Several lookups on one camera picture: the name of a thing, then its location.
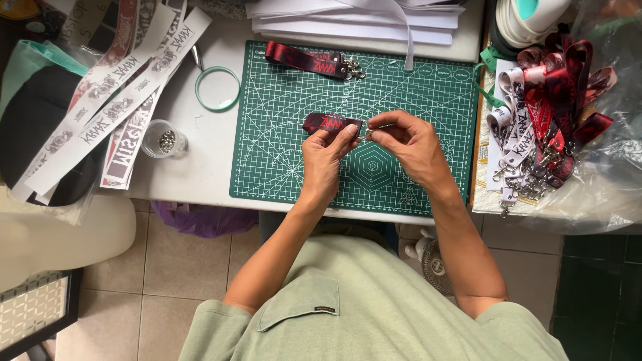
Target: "black frame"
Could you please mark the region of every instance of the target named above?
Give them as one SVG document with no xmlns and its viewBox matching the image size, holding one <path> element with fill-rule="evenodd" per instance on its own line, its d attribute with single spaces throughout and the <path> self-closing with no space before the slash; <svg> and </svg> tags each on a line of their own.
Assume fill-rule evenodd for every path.
<svg viewBox="0 0 642 361">
<path fill-rule="evenodd" d="M 82 275 L 82 269 L 70 270 L 67 275 L 67 304 L 62 318 L 0 351 L 0 360 L 13 360 L 78 320 L 78 301 L 80 300 Z"/>
</svg>

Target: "green t-shirt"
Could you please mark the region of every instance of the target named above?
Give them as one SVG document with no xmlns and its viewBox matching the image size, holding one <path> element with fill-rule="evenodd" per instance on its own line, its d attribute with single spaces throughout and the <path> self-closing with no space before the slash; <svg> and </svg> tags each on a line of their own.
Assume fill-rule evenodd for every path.
<svg viewBox="0 0 642 361">
<path fill-rule="evenodd" d="M 526 308 L 476 320 L 376 243 L 308 239 L 281 290 L 251 316 L 203 302 L 180 360 L 567 360 Z"/>
</svg>

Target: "green bangle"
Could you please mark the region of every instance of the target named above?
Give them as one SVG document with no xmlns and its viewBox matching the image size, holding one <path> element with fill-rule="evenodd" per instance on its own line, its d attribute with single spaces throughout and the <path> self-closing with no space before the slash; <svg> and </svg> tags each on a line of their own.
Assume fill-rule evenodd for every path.
<svg viewBox="0 0 642 361">
<path fill-rule="evenodd" d="M 236 83 L 239 85 L 239 91 L 238 93 L 236 93 L 236 98 L 232 100 L 232 103 L 229 103 L 228 105 L 221 108 L 208 107 L 207 105 L 205 105 L 203 100 L 200 98 L 200 94 L 198 93 L 198 86 L 200 85 L 201 80 L 203 80 L 203 77 L 214 71 L 225 71 L 226 73 L 231 74 L 234 77 L 234 79 L 236 79 Z M 239 100 L 239 97 L 241 96 L 241 82 L 239 81 L 238 76 L 236 76 L 236 74 L 234 74 L 234 72 L 231 69 L 228 69 L 224 66 L 212 66 L 203 70 L 203 72 L 200 73 L 198 78 L 196 78 L 196 84 L 194 85 L 194 92 L 196 93 L 196 99 L 198 99 L 198 102 L 201 103 L 201 105 L 203 105 L 205 109 L 211 112 L 225 112 L 226 110 L 230 110 L 234 106 L 234 104 L 236 104 L 236 102 Z"/>
</svg>

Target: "person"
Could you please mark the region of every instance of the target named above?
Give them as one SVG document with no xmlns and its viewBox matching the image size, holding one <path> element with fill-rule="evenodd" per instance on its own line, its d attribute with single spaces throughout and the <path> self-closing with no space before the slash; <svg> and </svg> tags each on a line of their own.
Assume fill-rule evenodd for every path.
<svg viewBox="0 0 642 361">
<path fill-rule="evenodd" d="M 223 301 L 197 309 L 180 360 L 567 360 L 506 284 L 465 209 L 432 125 L 401 110 L 368 122 L 428 194 L 456 306 L 377 243 L 309 237 L 338 191 L 356 127 L 303 142 L 298 201 Z"/>
</svg>

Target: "cutting mat grid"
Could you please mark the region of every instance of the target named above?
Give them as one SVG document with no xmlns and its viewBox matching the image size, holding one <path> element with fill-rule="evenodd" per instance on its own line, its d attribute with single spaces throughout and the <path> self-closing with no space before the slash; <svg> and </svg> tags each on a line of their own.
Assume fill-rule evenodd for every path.
<svg viewBox="0 0 642 361">
<path fill-rule="evenodd" d="M 473 65 L 416 58 L 407 72 L 403 57 L 341 52 L 359 60 L 365 79 L 344 82 L 271 64 L 264 42 L 247 42 L 230 195 L 296 201 L 303 182 L 301 144 L 307 138 L 301 126 L 311 112 L 369 119 L 403 109 L 433 124 L 464 198 L 477 109 Z M 432 215 L 424 190 L 374 143 L 364 141 L 348 154 L 339 178 L 331 207 Z"/>
</svg>

